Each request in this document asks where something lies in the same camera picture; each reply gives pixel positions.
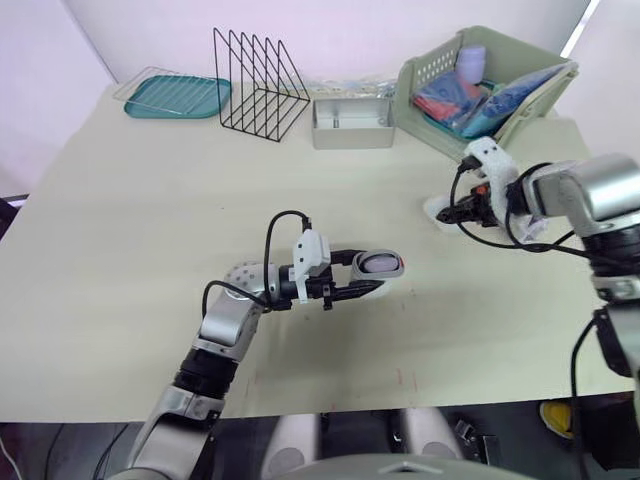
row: beige tabletop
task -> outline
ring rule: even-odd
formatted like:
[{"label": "beige tabletop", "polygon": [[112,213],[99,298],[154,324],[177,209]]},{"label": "beige tabletop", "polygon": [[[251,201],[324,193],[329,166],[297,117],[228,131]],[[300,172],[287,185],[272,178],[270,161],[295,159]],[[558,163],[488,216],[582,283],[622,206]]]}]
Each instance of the beige tabletop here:
[{"label": "beige tabletop", "polygon": [[[390,149],[314,150],[310,109],[278,144],[217,120],[132,119],[111,93],[0,243],[0,421],[145,419],[198,330],[206,281],[260,259],[289,208],[333,249],[398,251],[406,273],[379,299],[263,316],[226,416],[569,393],[570,351],[598,305],[589,269],[439,232],[422,203],[448,191],[448,158],[403,131]],[[522,167],[588,156],[563,119],[509,150]],[[276,263],[298,229],[278,224]],[[579,374],[583,393],[630,388],[594,338]]]}]

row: plastic bag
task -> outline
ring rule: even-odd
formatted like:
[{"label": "plastic bag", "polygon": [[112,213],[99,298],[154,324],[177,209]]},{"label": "plastic bag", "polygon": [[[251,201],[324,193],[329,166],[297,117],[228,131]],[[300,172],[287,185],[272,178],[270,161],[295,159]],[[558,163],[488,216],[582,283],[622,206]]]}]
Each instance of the plastic bag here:
[{"label": "plastic bag", "polygon": [[523,75],[493,94],[462,129],[465,138],[478,138],[495,133],[534,90],[565,68],[567,64],[537,70]]},{"label": "plastic bag", "polygon": [[487,93],[446,72],[418,89],[412,96],[415,106],[453,131],[461,130],[469,115],[487,98]]}]

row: wall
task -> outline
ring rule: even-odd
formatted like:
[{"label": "wall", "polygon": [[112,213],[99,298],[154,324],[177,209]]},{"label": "wall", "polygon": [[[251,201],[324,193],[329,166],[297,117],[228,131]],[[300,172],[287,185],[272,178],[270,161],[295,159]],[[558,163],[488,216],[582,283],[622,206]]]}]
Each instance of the wall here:
[{"label": "wall", "polygon": [[0,196],[33,190],[111,83],[59,0],[0,2]]},{"label": "wall", "polygon": [[119,81],[156,65],[211,74],[213,26],[282,39],[306,78],[393,78],[402,62],[484,24],[560,52],[587,0],[67,0]]},{"label": "wall", "polygon": [[571,57],[580,75],[558,102],[594,155],[623,152],[640,161],[638,111],[640,1],[602,0]]}]

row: black cable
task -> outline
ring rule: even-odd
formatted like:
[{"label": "black cable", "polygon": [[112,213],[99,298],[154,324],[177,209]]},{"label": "black cable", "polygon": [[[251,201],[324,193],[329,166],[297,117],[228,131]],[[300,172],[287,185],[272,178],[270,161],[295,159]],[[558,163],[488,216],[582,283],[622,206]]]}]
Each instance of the black cable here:
[{"label": "black cable", "polygon": [[556,240],[555,242],[553,242],[554,245],[562,245],[564,242],[566,242],[567,240],[569,240],[571,237],[573,237],[576,234],[576,232],[574,232],[573,230],[571,230],[570,232],[565,233],[563,236],[561,236],[558,240]]},{"label": "black cable", "polygon": [[[464,169],[462,168],[458,168],[458,170],[456,171],[456,176],[453,179],[453,183],[451,184],[451,191],[449,192],[449,206],[451,207],[451,209],[453,210],[453,208],[456,205],[456,190],[458,190],[458,183],[460,182],[460,178],[462,177],[462,174],[464,173]],[[494,248],[504,248],[507,250],[519,250],[520,247],[518,247],[517,245],[506,245],[503,243],[494,243],[494,242],[490,242],[489,240],[485,240],[484,238],[480,238],[476,235],[474,235],[473,233],[471,233],[469,230],[467,230],[467,227],[465,227],[462,222],[457,222],[456,225],[458,226],[458,228],[460,230],[462,230],[462,232],[467,236],[472,238],[473,240],[475,240],[478,243],[482,243],[483,245],[487,245],[489,247],[494,247]]]},{"label": "black cable", "polygon": [[267,304],[267,311],[271,311],[273,308],[273,299],[271,298],[271,290],[269,289],[269,254],[271,251],[271,234],[273,233],[273,227],[279,218],[284,217],[285,215],[297,215],[302,219],[302,231],[304,232],[306,229],[311,228],[311,220],[307,215],[298,210],[284,210],[283,212],[277,213],[269,222],[269,227],[267,228],[267,239],[264,243],[264,264],[262,265],[262,277],[264,281],[264,296]]},{"label": "black cable", "polygon": [[44,480],[49,480],[49,466],[51,464],[51,455],[53,454],[53,448],[56,446],[58,442],[58,438],[62,433],[62,429],[64,428],[64,423],[58,427],[56,434],[53,436],[53,440],[51,440],[51,445],[49,445],[49,450],[47,451],[47,458],[44,462]]},{"label": "black cable", "polygon": [[580,418],[580,398],[578,397],[578,381],[576,379],[576,364],[578,361],[578,352],[584,343],[589,331],[596,325],[595,320],[591,320],[584,328],[578,341],[571,352],[571,430],[573,431],[574,455],[578,465],[578,471],[582,480],[589,479],[589,472],[584,461],[584,443],[582,439],[582,425]]},{"label": "black cable", "polygon": [[[532,172],[534,172],[535,170],[537,170],[538,168],[542,168],[544,166],[547,166],[549,164],[539,164],[539,165],[534,165],[533,167],[529,168],[527,171],[525,171],[519,178],[518,181],[522,181],[524,178],[526,178],[527,175],[530,175]],[[456,175],[453,179],[453,183],[451,184],[451,192],[449,194],[449,206],[453,209],[453,207],[455,207],[455,196],[456,196],[456,191],[458,189],[458,183],[460,182],[460,178],[462,177],[462,174],[468,170],[468,168],[464,168],[463,165],[461,165],[461,167],[458,168],[458,170],[456,171]],[[470,237],[471,239],[475,240],[478,243],[481,243],[483,245],[487,245],[489,247],[494,247],[494,248],[502,248],[502,249],[506,249],[506,250],[525,250],[527,252],[531,252],[531,253],[543,253],[543,252],[548,252],[550,250],[553,251],[557,251],[557,252],[561,252],[561,253],[567,253],[569,255],[574,255],[577,257],[582,257],[582,258],[586,258],[587,260],[590,261],[598,261],[601,263],[606,263],[609,265],[613,265],[616,267],[627,267],[628,265],[624,264],[623,262],[619,262],[617,260],[613,260],[611,258],[607,258],[607,257],[602,257],[599,255],[592,255],[590,253],[587,253],[583,250],[578,250],[575,248],[569,248],[569,247],[564,247],[561,245],[561,243],[563,241],[565,241],[567,238],[570,237],[569,232],[565,235],[563,235],[562,237],[560,237],[558,240],[556,240],[554,243],[527,243],[524,244],[522,242],[520,242],[520,240],[518,240],[516,238],[516,236],[513,234],[513,230],[511,229],[511,208],[509,207],[509,205],[507,205],[507,214],[505,217],[505,229],[507,231],[507,235],[509,236],[509,239],[513,242],[512,244],[503,244],[503,243],[495,243],[495,242],[491,242],[489,240],[485,240],[484,238],[478,237],[477,235],[474,235],[473,233],[471,233],[464,225],[462,225],[461,222],[457,222],[456,225],[458,226],[458,228],[460,228],[460,230],[462,230],[462,232],[467,235],[468,237]]]},{"label": "black cable", "polygon": [[92,480],[99,480],[100,469],[102,468],[102,465],[104,464],[104,461],[107,458],[107,455],[109,454],[109,452],[111,451],[115,443],[118,441],[118,439],[122,436],[122,434],[125,432],[127,428],[129,428],[129,424],[122,427],[122,429],[116,434],[116,436],[113,437],[113,440],[109,442],[109,445],[107,445],[107,448],[105,448],[104,452],[102,452],[102,455],[100,456],[100,459],[96,464],[96,468],[93,470],[93,476],[91,477]]},{"label": "black cable", "polygon": [[236,292],[238,295],[242,295],[243,297],[248,298],[249,300],[252,300],[254,302],[256,302],[258,305],[261,305],[262,307],[267,307],[267,304],[264,300],[256,297],[255,295],[252,295],[251,293],[242,290],[239,287],[236,287],[235,285],[232,285],[230,283],[227,282],[223,282],[221,280],[211,280],[209,283],[207,283],[207,285],[204,287],[204,292],[202,292],[202,318],[205,317],[205,315],[207,314],[207,300],[209,298],[209,290],[211,290],[211,287],[213,287],[214,285],[218,285],[220,287],[224,287],[224,288],[228,288],[229,290]]}]

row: yellow object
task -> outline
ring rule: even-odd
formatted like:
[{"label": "yellow object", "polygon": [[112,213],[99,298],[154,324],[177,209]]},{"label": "yellow object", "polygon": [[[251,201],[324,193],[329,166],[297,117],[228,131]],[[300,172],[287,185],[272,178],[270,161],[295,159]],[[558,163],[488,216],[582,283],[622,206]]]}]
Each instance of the yellow object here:
[{"label": "yellow object", "polygon": [[540,404],[540,418],[556,435],[573,439],[571,432],[571,407],[562,402],[542,402]]}]

